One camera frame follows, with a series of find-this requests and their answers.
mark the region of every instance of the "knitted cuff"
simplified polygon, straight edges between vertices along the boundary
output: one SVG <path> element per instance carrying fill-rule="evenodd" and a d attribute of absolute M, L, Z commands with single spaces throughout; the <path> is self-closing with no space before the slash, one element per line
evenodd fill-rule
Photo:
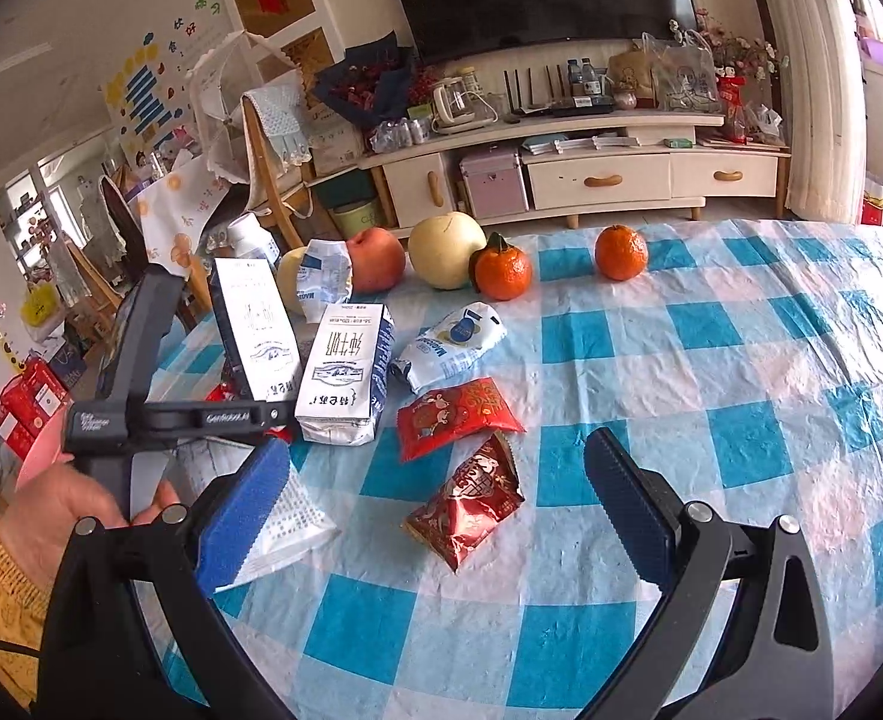
<path fill-rule="evenodd" d="M 27 578 L 12 560 L 0 540 L 0 586 L 15 603 L 38 619 L 47 613 L 49 589 L 40 589 Z"/>

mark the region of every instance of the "red apple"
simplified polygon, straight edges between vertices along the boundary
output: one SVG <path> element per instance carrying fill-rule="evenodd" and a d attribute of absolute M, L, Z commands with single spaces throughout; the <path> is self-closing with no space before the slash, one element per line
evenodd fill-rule
<path fill-rule="evenodd" d="M 390 290 L 405 274 L 405 249 L 383 227 L 368 227 L 348 241 L 355 295 Z"/>

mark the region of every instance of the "checkered tablecloth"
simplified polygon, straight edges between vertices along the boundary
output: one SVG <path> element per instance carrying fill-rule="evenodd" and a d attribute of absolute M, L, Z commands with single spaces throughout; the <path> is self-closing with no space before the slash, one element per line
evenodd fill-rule
<path fill-rule="evenodd" d="M 651 225 L 646 274 L 598 278 L 598 230 L 514 242 L 526 295 L 498 304 L 507 339 L 476 370 L 528 432 L 510 437 L 528 502 L 457 575 L 402 531 L 485 436 L 399 464 L 390 384 L 374 442 L 292 455 L 342 533 L 217 603 L 299 718 L 555 720 L 591 699 L 648 618 L 641 583 L 584 477 L 608 425 L 684 500 L 736 522 L 803 524 L 827 607 L 843 707 L 883 659 L 883 230 L 731 220 Z M 383 296 L 396 351 L 476 299 L 409 272 Z M 156 398 L 203 397 L 222 347 L 202 322 Z M 724 587 L 675 688 L 697 688 L 731 607 Z M 198 696 L 172 646 L 172 683 Z"/>

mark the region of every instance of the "person's arm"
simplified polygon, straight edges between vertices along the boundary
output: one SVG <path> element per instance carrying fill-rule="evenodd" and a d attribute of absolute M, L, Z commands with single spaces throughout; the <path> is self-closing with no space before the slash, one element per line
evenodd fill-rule
<path fill-rule="evenodd" d="M 0 640 L 37 650 L 49 591 L 39 589 L 17 567 L 0 540 Z M 38 686 L 38 661 L 0 651 L 0 681 L 22 707 L 33 700 Z"/>

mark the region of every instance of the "human hand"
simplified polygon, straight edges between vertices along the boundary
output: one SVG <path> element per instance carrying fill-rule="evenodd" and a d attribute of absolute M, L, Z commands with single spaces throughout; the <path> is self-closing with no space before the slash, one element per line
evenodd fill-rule
<path fill-rule="evenodd" d="M 171 483 L 162 480 L 151 505 L 131 524 L 146 525 L 164 507 L 177 502 Z M 49 587 L 81 517 L 97 517 L 105 528 L 128 524 L 108 490 L 73 466 L 54 464 L 18 490 L 1 514 L 1 544 L 35 586 Z"/>

